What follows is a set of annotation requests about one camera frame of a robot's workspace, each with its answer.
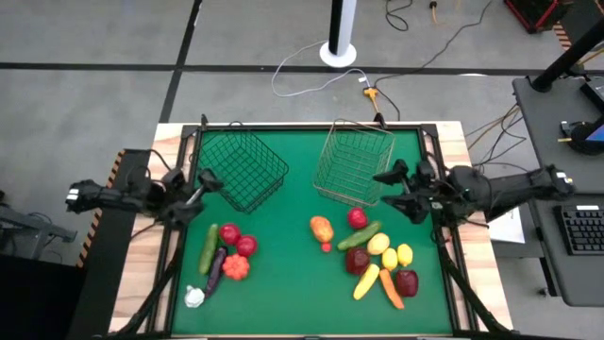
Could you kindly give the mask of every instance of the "black keyboard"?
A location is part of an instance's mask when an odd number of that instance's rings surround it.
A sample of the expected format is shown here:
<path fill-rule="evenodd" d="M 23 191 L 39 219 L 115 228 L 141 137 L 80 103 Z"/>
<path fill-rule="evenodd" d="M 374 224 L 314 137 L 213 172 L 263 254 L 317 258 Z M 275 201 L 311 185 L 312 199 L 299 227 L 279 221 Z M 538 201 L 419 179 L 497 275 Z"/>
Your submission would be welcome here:
<path fill-rule="evenodd" d="M 604 207 L 554 208 L 569 255 L 604 255 Z"/>

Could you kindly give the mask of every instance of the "gray floor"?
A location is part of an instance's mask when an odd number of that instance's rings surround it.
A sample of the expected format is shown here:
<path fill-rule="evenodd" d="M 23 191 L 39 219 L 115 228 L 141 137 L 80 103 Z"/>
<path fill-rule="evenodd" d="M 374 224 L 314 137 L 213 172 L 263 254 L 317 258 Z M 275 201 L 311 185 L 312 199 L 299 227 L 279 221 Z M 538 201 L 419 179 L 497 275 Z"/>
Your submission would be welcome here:
<path fill-rule="evenodd" d="M 403 4 L 394 1 L 393 6 Z M 0 0 L 0 62 L 174 63 L 193 0 L 89 1 Z M 277 64 L 298 48 L 327 37 L 328 1 L 205 0 L 197 20 L 190 64 Z M 397 32 L 384 21 L 383 1 L 360 0 L 353 43 L 358 65 L 417 66 L 430 58 L 460 25 L 475 22 L 485 0 L 439 3 L 441 25 L 433 25 L 428 1 L 416 0 L 401 15 L 411 31 Z M 483 24 L 465 30 L 432 66 L 543 68 L 562 49 L 551 32 L 527 35 L 494 1 Z M 292 64 L 320 65 L 316 51 Z M 111 162 L 124 147 L 148 147 L 171 73 L 0 71 L 0 189 L 23 212 L 41 212 L 78 230 L 71 245 L 48 249 L 73 264 L 91 215 L 74 215 L 63 203 L 69 184 L 80 179 L 105 182 Z M 282 93 L 322 85 L 333 75 L 284 74 Z M 361 96 L 358 76 L 347 76 L 322 92 L 293 98 L 272 94 L 268 74 L 185 73 L 171 122 L 368 120 L 372 107 Z M 401 109 L 401 120 L 461 120 L 470 131 L 505 113 L 514 103 L 512 77 L 403 76 L 380 87 Z M 396 119 L 380 101 L 382 112 Z M 513 133 L 527 135 L 519 123 Z M 471 150 L 478 162 L 495 141 L 486 135 Z M 497 150 L 514 140 L 504 138 Z M 526 141 L 500 159 L 527 168 L 537 165 Z M 517 173 L 486 167 L 490 177 Z M 20 251 L 28 246 L 20 242 Z M 50 252 L 42 257 L 58 262 Z M 604 309 L 570 308 L 558 298 L 540 298 L 545 285 L 533 260 L 499 260 L 515 328 L 521 332 L 597 339 Z"/>

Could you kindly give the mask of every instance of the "carrot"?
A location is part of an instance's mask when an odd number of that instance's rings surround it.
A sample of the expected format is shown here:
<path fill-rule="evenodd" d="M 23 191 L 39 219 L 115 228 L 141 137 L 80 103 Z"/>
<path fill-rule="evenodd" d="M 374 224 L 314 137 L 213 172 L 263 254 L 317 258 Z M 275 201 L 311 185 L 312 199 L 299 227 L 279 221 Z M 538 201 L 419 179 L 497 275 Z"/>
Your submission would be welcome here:
<path fill-rule="evenodd" d="M 379 279 L 381 280 L 381 285 L 384 287 L 384 291 L 386 295 L 396 307 L 396 309 L 404 309 L 405 305 L 403 304 L 403 299 L 394 289 L 393 278 L 390 277 L 390 271 L 388 269 L 382 269 L 379 271 Z"/>

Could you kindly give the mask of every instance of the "green table surface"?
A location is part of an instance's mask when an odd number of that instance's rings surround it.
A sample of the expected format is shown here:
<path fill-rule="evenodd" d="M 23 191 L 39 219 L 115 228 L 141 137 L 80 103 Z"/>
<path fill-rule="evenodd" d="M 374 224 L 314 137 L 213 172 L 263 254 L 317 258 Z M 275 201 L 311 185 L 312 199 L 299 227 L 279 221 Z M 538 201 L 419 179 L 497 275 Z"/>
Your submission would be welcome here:
<path fill-rule="evenodd" d="M 417 132 L 393 133 L 391 163 L 400 158 L 414 168 L 420 161 Z M 235 212 L 219 195 L 204 195 L 206 209 L 190 224 L 185 244 L 173 335 L 450 334 L 441 266 L 429 237 L 430 218 L 414 225 L 382 202 L 366 209 L 370 220 L 382 222 L 391 247 L 403 243 L 412 247 L 413 263 L 406 269 L 417 272 L 420 284 L 416 297 L 404 298 L 402 311 L 387 299 L 379 279 L 364 298 L 355 300 L 352 293 L 359 277 L 345 271 L 344 252 L 335 247 L 352 233 L 346 223 L 350 207 L 320 196 L 312 186 L 327 131 L 258 131 L 256 135 L 288 163 L 289 174 L 283 186 L 251 214 Z M 385 186 L 383 193 L 400 191 L 400 186 Z M 329 219 L 334 228 L 330 253 L 321 251 L 310 231 L 309 221 L 315 215 Z M 223 277 L 211 298 L 196 309 L 187 308 L 186 286 L 206 285 L 198 264 L 207 228 L 226 222 L 236 223 L 243 234 L 259 241 L 258 252 L 249 259 L 249 276 L 242 281 Z M 230 247 L 229 254 L 234 252 Z M 379 256 L 373 262 L 381 267 Z"/>

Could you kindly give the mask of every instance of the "red apple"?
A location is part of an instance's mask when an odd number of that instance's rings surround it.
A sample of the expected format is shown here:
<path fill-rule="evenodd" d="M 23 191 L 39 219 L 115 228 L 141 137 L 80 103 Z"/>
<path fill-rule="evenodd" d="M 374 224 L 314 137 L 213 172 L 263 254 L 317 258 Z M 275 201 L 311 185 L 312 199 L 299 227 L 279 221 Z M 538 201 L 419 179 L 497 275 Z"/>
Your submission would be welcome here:
<path fill-rule="evenodd" d="M 237 253 L 239 255 L 250 257 L 258 249 L 258 241 L 256 241 L 256 237 L 254 236 L 244 235 L 237 241 L 235 247 L 237 248 Z"/>
<path fill-rule="evenodd" d="M 234 223 L 224 224 L 222 227 L 220 227 L 218 233 L 225 244 L 230 246 L 235 246 L 237 241 L 239 241 L 239 238 L 242 236 L 242 232 L 239 230 L 239 227 L 237 227 Z"/>
<path fill-rule="evenodd" d="M 352 208 L 348 212 L 348 224 L 355 230 L 363 229 L 367 227 L 369 218 L 362 208 Z"/>

